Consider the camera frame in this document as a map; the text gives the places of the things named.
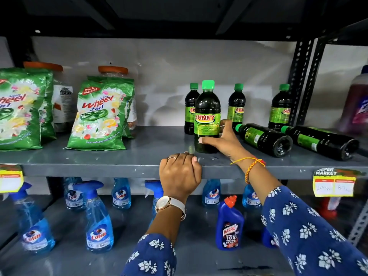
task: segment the blue floral sleeve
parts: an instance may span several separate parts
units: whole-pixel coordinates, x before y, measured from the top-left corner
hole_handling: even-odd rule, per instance
[[[172,276],[176,269],[175,255],[175,249],[165,236],[146,234],[127,260],[122,276]]]
[[[262,222],[296,275],[368,275],[368,259],[286,186],[269,193]]]

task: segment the green bottle cap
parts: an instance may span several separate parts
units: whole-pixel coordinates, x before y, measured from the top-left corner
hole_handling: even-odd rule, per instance
[[[214,89],[214,80],[203,80],[202,89]]]
[[[192,90],[198,90],[198,83],[193,83],[193,82],[191,82],[190,83],[190,89]]]
[[[281,127],[281,132],[285,133],[286,132],[286,129],[288,128],[289,126],[282,126]]]
[[[289,91],[290,84],[280,84],[280,91]]]
[[[235,83],[234,90],[235,91],[242,91],[243,87],[244,87],[243,83]]]
[[[242,126],[242,124],[238,124],[238,125],[236,125],[236,127],[235,127],[235,130],[237,131],[237,132],[239,132],[239,129],[240,129],[240,127]]]

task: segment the dark liquid bottle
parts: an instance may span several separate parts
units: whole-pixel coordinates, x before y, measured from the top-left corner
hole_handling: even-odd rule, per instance
[[[195,103],[194,147],[199,153],[216,153],[217,149],[211,145],[200,144],[202,136],[219,137],[221,106],[220,100],[214,94],[214,80],[203,80],[203,92]]]
[[[198,96],[198,83],[190,83],[190,92],[185,97],[184,133],[187,135],[194,134],[195,102]]]
[[[234,87],[235,92],[231,94],[229,98],[228,119],[232,120],[232,129],[235,134],[238,132],[235,130],[236,125],[243,124],[244,106],[246,104],[246,97],[242,93],[243,84],[236,83]]]
[[[314,127],[283,126],[281,131],[290,135],[297,145],[335,160],[346,161],[359,148],[355,138]]]
[[[274,157],[284,157],[292,148],[290,136],[254,123],[239,124],[236,130],[245,143]]]
[[[289,84],[281,84],[280,92],[272,99],[270,120],[268,127],[280,131],[282,126],[289,123],[292,99],[288,93]]]

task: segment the price tag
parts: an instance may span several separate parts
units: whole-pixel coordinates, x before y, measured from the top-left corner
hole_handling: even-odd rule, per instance
[[[23,171],[19,165],[0,165],[0,193],[18,192],[23,182]]]
[[[324,167],[313,176],[315,196],[353,196],[356,173],[353,170]]]

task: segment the detergent powder packet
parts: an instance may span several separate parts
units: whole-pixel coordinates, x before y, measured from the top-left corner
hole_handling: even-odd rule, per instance
[[[0,69],[0,151],[42,148],[39,108],[46,88],[45,73]]]
[[[128,83],[84,81],[78,94],[78,112],[67,149],[124,150],[122,125]]]
[[[56,134],[52,122],[54,120],[52,115],[52,94],[54,92],[54,75],[51,70],[48,69],[32,69],[27,68],[25,71],[28,74],[44,74],[46,76],[46,90],[44,95],[44,102],[42,103],[40,114],[40,126],[41,126],[41,140],[56,139]]]
[[[87,76],[88,80],[95,82],[104,82],[104,81],[115,81],[116,83],[128,84],[124,87],[124,111],[125,111],[125,120],[122,125],[122,137],[123,138],[133,138],[130,133],[128,127],[128,117],[130,113],[130,105],[132,104],[132,97],[134,97],[134,79],[132,78],[118,78],[118,77],[108,77],[108,76]]]

